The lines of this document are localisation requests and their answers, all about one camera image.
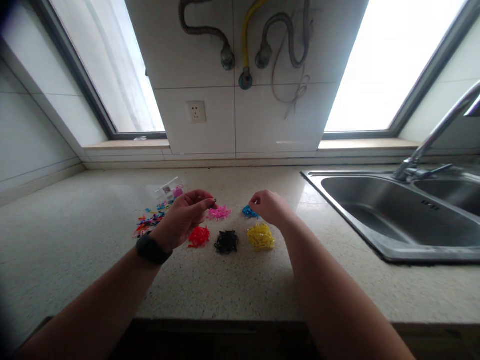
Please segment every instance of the forearm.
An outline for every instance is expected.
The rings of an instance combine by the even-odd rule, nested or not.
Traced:
[[[320,352],[335,359],[413,359],[380,310],[294,216],[280,226],[301,307]]]
[[[35,334],[20,359],[105,359],[132,321],[160,266],[133,248]]]

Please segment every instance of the person's left hand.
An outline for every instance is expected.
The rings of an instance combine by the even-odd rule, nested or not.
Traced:
[[[150,233],[166,253],[182,245],[195,227],[205,221],[207,210],[218,206],[214,197],[205,190],[193,190],[175,199],[163,220]]]

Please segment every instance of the sink basin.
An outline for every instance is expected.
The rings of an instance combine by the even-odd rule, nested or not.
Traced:
[[[461,180],[421,180],[418,189],[480,217],[480,185]]]
[[[480,218],[420,190],[419,183],[439,180],[417,181],[413,186],[394,181],[387,173],[302,174],[383,260],[480,264]]]

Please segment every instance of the black smartwatch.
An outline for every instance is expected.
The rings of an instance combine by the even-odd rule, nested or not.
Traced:
[[[174,252],[164,252],[157,242],[150,237],[150,232],[151,231],[147,232],[138,239],[136,242],[136,252],[139,257],[147,259],[152,263],[162,265],[169,259],[169,257],[172,256]]]

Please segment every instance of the faucet handle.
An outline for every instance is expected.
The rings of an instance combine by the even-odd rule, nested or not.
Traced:
[[[450,169],[452,166],[453,166],[453,164],[448,164],[448,165],[444,165],[444,166],[441,166],[441,167],[439,167],[435,170],[430,170],[430,171],[420,169],[420,168],[408,168],[408,169],[405,170],[405,173],[408,176],[411,176],[414,179],[425,180],[425,179],[430,179],[435,174],[438,174],[438,173],[444,172],[445,170]]]

